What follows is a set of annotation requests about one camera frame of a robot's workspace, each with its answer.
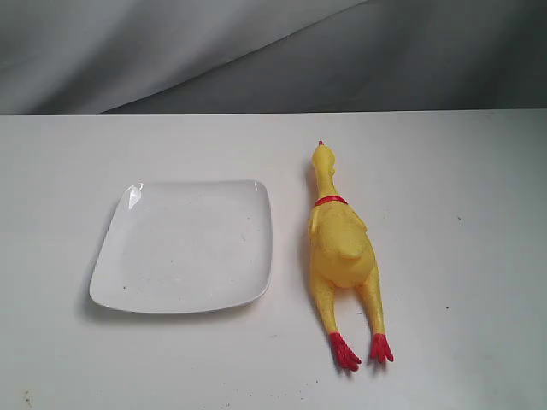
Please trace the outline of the grey backdrop cloth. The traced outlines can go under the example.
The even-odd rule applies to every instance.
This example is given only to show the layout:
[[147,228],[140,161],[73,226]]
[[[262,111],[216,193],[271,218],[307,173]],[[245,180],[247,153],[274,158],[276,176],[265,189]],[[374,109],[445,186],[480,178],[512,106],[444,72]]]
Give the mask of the grey backdrop cloth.
[[543,1],[4,1],[3,114],[542,108]]

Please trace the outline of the yellow rubber chicken toy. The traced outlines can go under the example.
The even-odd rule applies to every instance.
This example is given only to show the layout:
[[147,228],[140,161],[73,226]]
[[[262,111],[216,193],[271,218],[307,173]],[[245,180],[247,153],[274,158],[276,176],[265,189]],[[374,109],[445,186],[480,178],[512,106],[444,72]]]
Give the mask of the yellow rubber chicken toy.
[[335,163],[332,149],[319,142],[312,155],[318,198],[309,218],[309,283],[338,366],[355,372],[362,361],[339,332],[335,318],[337,289],[354,290],[361,299],[372,335],[369,359],[383,365],[394,357],[385,333],[373,245],[365,222],[335,187]]

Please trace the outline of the white square plate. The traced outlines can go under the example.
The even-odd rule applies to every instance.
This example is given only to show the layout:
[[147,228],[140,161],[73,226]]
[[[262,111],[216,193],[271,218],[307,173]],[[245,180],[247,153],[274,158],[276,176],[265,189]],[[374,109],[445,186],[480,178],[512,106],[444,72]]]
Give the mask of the white square plate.
[[246,305],[268,289],[272,229],[268,191],[257,180],[133,184],[110,221],[90,298],[147,314]]

